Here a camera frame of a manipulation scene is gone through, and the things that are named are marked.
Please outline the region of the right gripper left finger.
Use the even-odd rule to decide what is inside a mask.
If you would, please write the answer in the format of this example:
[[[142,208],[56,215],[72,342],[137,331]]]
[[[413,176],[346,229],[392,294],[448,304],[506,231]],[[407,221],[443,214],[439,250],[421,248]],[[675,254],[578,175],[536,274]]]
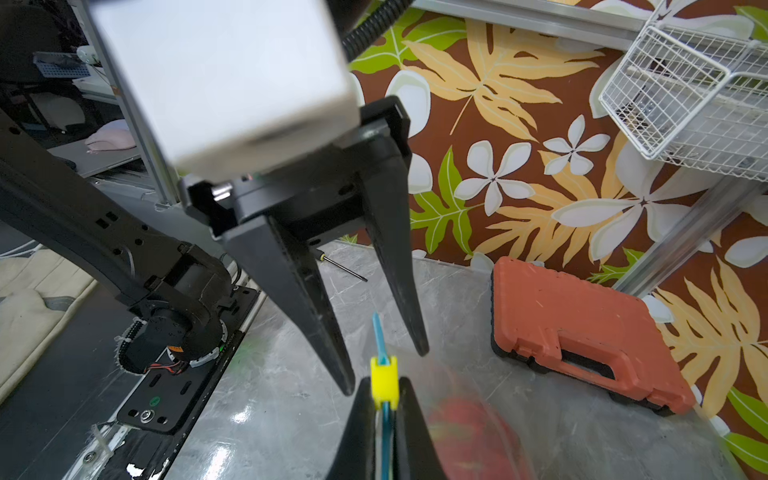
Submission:
[[[374,480],[376,477],[377,409],[372,381],[364,377],[358,386],[328,480]]]

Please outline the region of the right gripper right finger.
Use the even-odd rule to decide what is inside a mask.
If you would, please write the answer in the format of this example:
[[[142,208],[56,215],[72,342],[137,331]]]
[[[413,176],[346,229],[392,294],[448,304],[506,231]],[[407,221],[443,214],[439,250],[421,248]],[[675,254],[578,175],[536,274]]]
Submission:
[[[394,425],[394,479],[446,480],[415,389],[407,377],[399,379],[399,394]]]

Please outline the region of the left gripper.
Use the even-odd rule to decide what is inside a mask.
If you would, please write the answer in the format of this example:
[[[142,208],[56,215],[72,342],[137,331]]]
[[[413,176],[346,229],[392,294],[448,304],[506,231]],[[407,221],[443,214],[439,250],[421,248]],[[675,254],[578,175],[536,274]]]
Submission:
[[[367,104],[360,114],[360,127],[309,156],[230,181],[224,199],[209,181],[188,176],[181,182],[185,212],[211,229],[293,321],[346,396],[355,391],[354,370],[305,243],[365,227],[416,352],[430,351],[410,242],[410,119],[396,96]]]

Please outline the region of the dragon fruit bag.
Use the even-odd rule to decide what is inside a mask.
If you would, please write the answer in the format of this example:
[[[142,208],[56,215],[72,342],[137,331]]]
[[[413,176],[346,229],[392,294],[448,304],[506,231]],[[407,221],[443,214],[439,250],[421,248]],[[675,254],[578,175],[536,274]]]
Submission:
[[[430,437],[450,479],[533,479],[517,433],[479,400],[450,397],[427,415]]]

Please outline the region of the zip-top bag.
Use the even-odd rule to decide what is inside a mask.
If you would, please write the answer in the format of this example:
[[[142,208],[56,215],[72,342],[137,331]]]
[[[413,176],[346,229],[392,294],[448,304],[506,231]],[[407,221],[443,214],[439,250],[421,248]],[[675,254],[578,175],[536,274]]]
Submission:
[[[498,357],[488,313],[433,316],[414,352],[386,318],[368,346],[398,358],[452,479],[735,479],[734,459],[694,414],[662,417],[588,384]]]

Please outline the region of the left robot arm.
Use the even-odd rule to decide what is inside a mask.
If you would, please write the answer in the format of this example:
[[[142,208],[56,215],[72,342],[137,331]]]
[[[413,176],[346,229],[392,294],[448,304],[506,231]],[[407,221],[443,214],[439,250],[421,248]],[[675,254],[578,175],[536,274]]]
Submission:
[[[363,106],[350,139],[292,165],[242,176],[218,200],[211,182],[185,178],[185,210],[294,322],[345,394],[355,388],[348,351],[313,250],[364,228],[417,352],[429,351],[410,243],[410,120],[400,99]],[[163,351],[205,362],[225,341],[231,296],[223,264],[138,219],[1,121],[1,218],[85,270],[143,322],[125,368],[143,373]]]

